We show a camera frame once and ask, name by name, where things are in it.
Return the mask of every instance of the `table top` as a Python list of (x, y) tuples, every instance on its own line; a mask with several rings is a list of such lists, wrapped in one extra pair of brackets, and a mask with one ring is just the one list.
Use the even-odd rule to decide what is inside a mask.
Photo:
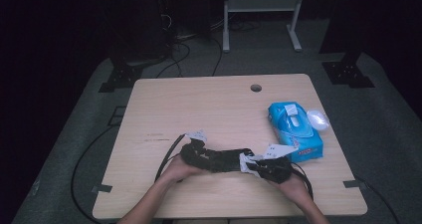
[[(252, 85), (261, 87), (259, 92)], [(119, 218), (128, 212), (154, 181), (157, 169), (182, 133), (204, 130), (205, 147), (213, 150), (251, 148), (262, 154), (278, 143), (268, 121), (268, 107), (298, 102), (305, 110), (325, 113), (307, 75), (264, 75), (139, 80), (133, 87), (93, 215)], [(301, 162), (325, 215), (361, 215), (367, 210), (330, 127), (320, 133), (323, 158)], [(177, 153), (185, 137), (175, 148)], [(266, 180), (241, 172), (206, 173), (189, 177), (167, 193), (156, 218), (253, 218), (302, 215)]]

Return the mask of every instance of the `black cord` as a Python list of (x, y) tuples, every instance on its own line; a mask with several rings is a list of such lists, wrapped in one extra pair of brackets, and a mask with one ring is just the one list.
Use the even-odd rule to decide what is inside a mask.
[(261, 27), (261, 22), (256, 22), (258, 25), (254, 25), (252, 22), (231, 22), (229, 25), (229, 29), (232, 32), (250, 32), (253, 30), (256, 30)]
[(176, 61), (175, 59), (174, 59), (174, 57), (173, 57), (173, 54), (171, 54), (171, 56), (170, 56), (170, 59), (176, 64), (176, 66), (177, 66), (177, 70), (179, 71), (179, 76), (178, 77), (183, 77), (183, 74), (182, 74), (182, 69), (180, 68), (180, 65), (179, 65), (179, 61)]
[(169, 156), (171, 155), (171, 153), (173, 152), (174, 148), (177, 146), (177, 144), (180, 142), (180, 140), (184, 136), (185, 136), (185, 134), (181, 134), (179, 137), (177, 137), (177, 139), (173, 142), (173, 144), (168, 149), (167, 153), (165, 154), (164, 158), (162, 159), (161, 165), (159, 166), (159, 168), (157, 170), (157, 174), (155, 175), (154, 182), (156, 182), (156, 180), (158, 180), (159, 176), (161, 175), (162, 169), (164, 169), (165, 164), (167, 164), (168, 160), (171, 159), (171, 158), (169, 158)]
[(353, 176), (360, 182), (362, 182), (363, 184), (365, 184), (370, 190), (372, 190), (376, 195), (378, 195), (379, 198), (381, 198), (382, 202), (384, 202), (385, 206), (387, 206), (388, 210), (391, 212), (391, 215), (393, 216), (395, 222), (397, 224), (400, 224), (400, 221), (398, 220), (397, 215), (395, 214), (393, 208), (391, 207), (391, 205), (387, 202), (387, 200), (384, 198), (384, 196), (381, 195), (381, 193), (379, 191), (377, 191), (371, 184), (369, 184), (366, 180), (364, 180), (363, 178), (353, 174)]
[(169, 160), (171, 160), (171, 159), (173, 159), (174, 157), (176, 157), (177, 155), (179, 155), (180, 153), (176, 153), (176, 154), (174, 154), (174, 155), (172, 155), (171, 157), (169, 157), (168, 159), (167, 159), (167, 162), (169, 161)]
[(214, 77), (214, 76), (215, 76), (215, 72), (217, 71), (217, 68), (218, 68), (218, 66), (220, 65), (220, 62), (221, 62), (221, 58), (222, 58), (222, 56), (223, 56), (223, 49), (221, 48), (220, 43), (219, 43), (219, 42), (218, 42), (215, 38), (212, 38), (212, 40), (214, 40), (214, 42), (216, 42), (216, 43), (217, 43), (217, 45), (218, 45), (218, 50), (219, 50), (219, 52), (220, 52), (220, 55), (219, 55), (219, 57), (218, 57), (217, 64), (215, 65), (215, 67), (214, 67), (214, 71), (212, 72), (212, 75), (211, 75), (211, 77)]
[(94, 223), (100, 223), (97, 219), (95, 219), (94, 217), (88, 215), (80, 206), (80, 204), (78, 203), (78, 200), (75, 196), (75, 190), (74, 190), (74, 186), (75, 186), (75, 176), (78, 170), (78, 167), (81, 163), (81, 160), (83, 159), (83, 157), (85, 156), (85, 154), (87, 154), (88, 150), (90, 150), (90, 148), (104, 135), (106, 134), (108, 131), (110, 131), (112, 128), (114, 128), (115, 125), (112, 125), (110, 127), (108, 127), (105, 131), (103, 131), (102, 133), (100, 133), (100, 135), (98, 135), (91, 143), (90, 145), (88, 145), (88, 147), (85, 149), (85, 151), (83, 152), (83, 154), (80, 156), (80, 158), (78, 159), (77, 164), (75, 165), (74, 168), (74, 172), (72, 173), (72, 180), (71, 180), (71, 194), (72, 194), (72, 200), (74, 201), (75, 205), (77, 206), (78, 210), (88, 219), (90, 219), (91, 221), (93, 221)]
[(182, 45), (183, 47), (185, 47), (187, 49), (186, 55), (184, 57), (182, 57), (180, 60), (174, 61), (174, 63), (172, 63), (172, 64), (168, 65), (167, 67), (165, 67), (164, 69), (162, 69), (161, 72), (158, 73), (158, 75), (156, 76), (156, 78), (158, 78), (163, 72), (165, 72), (165, 70), (167, 70), (168, 68), (170, 68), (170, 67), (172, 67), (174, 65), (177, 65), (179, 67), (179, 75), (181, 75), (181, 69), (180, 69), (180, 66), (179, 66), (179, 62), (185, 60), (189, 56), (189, 54), (190, 54), (190, 48), (189, 48), (189, 46), (187, 46), (187, 45), (185, 45), (183, 43), (179, 43), (179, 45)]
[(313, 186), (311, 185), (311, 182), (308, 179), (307, 174), (297, 163), (291, 162), (291, 164), (293, 164), (294, 166), (298, 167), (301, 170), (301, 172), (299, 172), (299, 171), (297, 171), (296, 169), (293, 168), (292, 173), (294, 173), (295, 175), (297, 175), (298, 177), (300, 177), (304, 181), (305, 185), (307, 186), (308, 193), (310, 194), (310, 197), (314, 200)]

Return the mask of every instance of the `tissue box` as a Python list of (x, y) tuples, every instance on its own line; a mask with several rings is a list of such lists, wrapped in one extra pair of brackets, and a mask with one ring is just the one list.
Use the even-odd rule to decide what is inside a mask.
[(280, 144), (298, 148), (288, 156), (292, 162), (322, 157), (322, 139), (298, 103), (273, 103), (268, 110), (269, 120)]

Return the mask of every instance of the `hole in table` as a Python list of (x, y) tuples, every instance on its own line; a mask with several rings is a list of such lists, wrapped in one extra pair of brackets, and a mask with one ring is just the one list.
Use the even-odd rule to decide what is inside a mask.
[(260, 92), (262, 89), (263, 89), (263, 88), (262, 88), (260, 85), (258, 85), (258, 84), (253, 84), (253, 85), (251, 85), (251, 91), (253, 91), (253, 92), (258, 93), (258, 92)]

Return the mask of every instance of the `dark background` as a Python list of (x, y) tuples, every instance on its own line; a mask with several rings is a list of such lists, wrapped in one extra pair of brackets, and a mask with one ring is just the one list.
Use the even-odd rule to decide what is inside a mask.
[[(160, 13), (207, 32), (223, 12), (223, 0), (0, 3), (1, 223), (12, 221), (111, 45), (142, 58), (168, 55)], [(321, 52), (369, 54), (421, 117), (421, 11), (421, 0), (304, 0), (300, 19), (331, 18)]]

